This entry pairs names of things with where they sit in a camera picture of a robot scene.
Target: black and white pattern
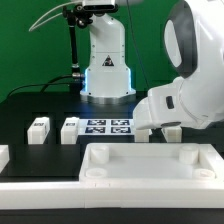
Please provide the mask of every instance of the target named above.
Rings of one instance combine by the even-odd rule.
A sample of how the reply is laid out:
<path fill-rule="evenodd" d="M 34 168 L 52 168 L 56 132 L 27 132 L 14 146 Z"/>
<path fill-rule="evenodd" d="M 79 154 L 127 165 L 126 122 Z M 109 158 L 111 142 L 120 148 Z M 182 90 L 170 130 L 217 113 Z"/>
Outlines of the black and white pattern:
<path fill-rule="evenodd" d="M 130 125 L 129 120 L 111 120 L 111 125 L 113 126 L 128 126 Z"/>
<path fill-rule="evenodd" d="M 88 120 L 87 125 L 103 126 L 106 125 L 106 120 Z"/>
<path fill-rule="evenodd" d="M 129 134 L 131 133 L 130 127 L 112 127 L 111 128 L 112 134 Z"/>
<path fill-rule="evenodd" d="M 66 123 L 65 126 L 75 126 L 75 123 Z"/>
<path fill-rule="evenodd" d="M 104 134 L 105 132 L 105 127 L 87 127 L 85 131 L 86 134 Z"/>
<path fill-rule="evenodd" d="M 44 126 L 44 123 L 35 123 L 34 126 Z"/>

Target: blue light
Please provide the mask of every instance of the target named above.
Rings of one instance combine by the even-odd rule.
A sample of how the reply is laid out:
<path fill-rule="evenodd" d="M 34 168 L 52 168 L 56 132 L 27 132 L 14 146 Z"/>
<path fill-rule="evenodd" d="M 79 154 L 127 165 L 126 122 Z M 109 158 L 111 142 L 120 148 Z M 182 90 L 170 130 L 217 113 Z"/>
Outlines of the blue light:
<path fill-rule="evenodd" d="M 88 85 L 88 70 L 85 70 L 85 92 L 87 92 L 87 85 Z"/>
<path fill-rule="evenodd" d="M 129 69 L 129 72 L 128 72 L 129 74 L 129 91 L 131 91 L 132 90 L 132 88 L 131 88 L 131 69 Z"/>

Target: white cable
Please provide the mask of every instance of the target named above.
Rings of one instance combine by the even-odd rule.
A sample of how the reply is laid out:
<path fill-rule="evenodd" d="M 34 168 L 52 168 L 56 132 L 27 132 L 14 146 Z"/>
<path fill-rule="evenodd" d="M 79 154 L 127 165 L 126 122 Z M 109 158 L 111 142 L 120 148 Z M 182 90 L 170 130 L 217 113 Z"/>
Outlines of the white cable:
<path fill-rule="evenodd" d="M 34 31 L 34 30 L 35 30 L 35 29 L 37 29 L 38 27 L 40 27 L 40 26 L 44 25 L 45 23 L 47 23 L 47 22 L 51 21 L 52 19 L 55 19 L 56 17 L 58 17 L 58 16 L 60 16 L 60 15 L 62 15 L 62 13 L 58 13 L 57 15 L 52 16 L 52 17 L 51 17 L 51 18 L 49 18 L 49 19 L 46 19 L 46 20 L 45 20 L 45 21 L 43 21 L 42 23 L 39 23 L 38 25 L 36 25 L 36 26 L 34 26 L 34 27 L 30 28 L 30 29 L 29 29 L 29 31 L 30 31 L 30 32 Z"/>
<path fill-rule="evenodd" d="M 61 4 L 61 5 L 58 5 L 58 6 L 54 7 L 53 9 L 49 10 L 49 11 L 46 12 L 44 15 L 42 15 L 42 16 L 41 16 L 41 17 L 40 17 L 40 18 L 39 18 L 39 19 L 38 19 L 38 20 L 37 20 L 31 27 L 30 27 L 29 31 L 31 32 L 31 31 L 35 30 L 36 28 L 38 28 L 38 27 L 44 25 L 45 23 L 49 22 L 50 20 L 52 20 L 52 19 L 58 17 L 59 14 L 57 14 L 57 15 L 55 15 L 55 16 L 52 16 L 51 18 L 49 18 L 49 19 L 47 19 L 47 20 L 45 20 L 44 22 L 42 22 L 42 23 L 39 24 L 39 22 L 40 22 L 41 20 L 43 20 L 44 17 L 48 16 L 48 15 L 49 15 L 50 13 L 52 13 L 53 11 L 55 11 L 55 10 L 57 10 L 57 9 L 63 7 L 63 6 L 73 5 L 73 4 L 77 4 L 77 3 L 81 3 L 81 2 L 82 2 L 82 0 L 73 0 L 73 2 L 67 2 L 67 3 L 64 3 L 64 4 Z"/>

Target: black cable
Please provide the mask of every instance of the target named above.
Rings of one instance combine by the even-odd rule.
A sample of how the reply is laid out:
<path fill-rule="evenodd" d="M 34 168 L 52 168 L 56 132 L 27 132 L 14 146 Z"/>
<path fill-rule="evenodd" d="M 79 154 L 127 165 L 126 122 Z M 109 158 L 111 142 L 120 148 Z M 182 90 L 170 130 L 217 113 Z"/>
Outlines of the black cable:
<path fill-rule="evenodd" d="M 10 91 L 7 95 L 7 99 L 17 90 L 19 89 L 23 89 L 23 88 L 29 88 L 29 87 L 38 87 L 38 86 L 44 86 L 44 85 L 49 85 L 49 86 L 59 86 L 59 85 L 69 85 L 71 84 L 71 82 L 67 82 L 67 83 L 44 83 L 44 84 L 31 84 L 31 85 L 25 85 L 25 86 L 19 86 L 15 89 L 13 89 L 12 91 Z"/>
<path fill-rule="evenodd" d="M 67 79 L 67 78 L 72 78 L 72 75 L 63 75 L 63 76 L 58 76 L 56 78 L 51 79 L 46 85 L 43 86 L 43 88 L 40 90 L 40 92 L 43 93 L 48 88 L 49 84 L 56 82 L 58 80 Z"/>
<path fill-rule="evenodd" d="M 139 61 L 139 64 L 140 64 L 140 67 L 141 67 L 141 70 L 142 70 L 142 74 L 143 74 L 144 79 L 145 79 L 145 83 L 147 85 L 147 88 L 149 89 L 149 83 L 148 83 L 148 80 L 147 80 L 147 77 L 146 77 L 145 68 L 144 68 L 144 65 L 143 65 L 143 62 L 142 62 L 142 59 L 141 59 L 141 56 L 140 56 L 140 53 L 139 53 L 139 49 L 137 47 L 136 39 L 135 39 L 129 0 L 126 0 L 126 2 L 127 2 L 128 16 L 129 16 L 130 28 L 131 28 L 131 35 L 132 35 L 132 40 L 133 40 L 133 43 L 134 43 L 135 52 L 136 52 L 136 55 L 137 55 L 137 58 L 138 58 L 138 61 Z"/>

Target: warning label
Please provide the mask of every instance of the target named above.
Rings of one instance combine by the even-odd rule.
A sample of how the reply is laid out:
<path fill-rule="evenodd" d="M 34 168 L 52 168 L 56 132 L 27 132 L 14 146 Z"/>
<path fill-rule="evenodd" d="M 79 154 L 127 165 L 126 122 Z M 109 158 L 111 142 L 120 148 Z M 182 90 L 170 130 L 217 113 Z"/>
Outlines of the warning label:
<path fill-rule="evenodd" d="M 114 66 L 113 61 L 111 60 L 110 55 L 107 56 L 106 60 L 103 63 L 103 66 Z"/>

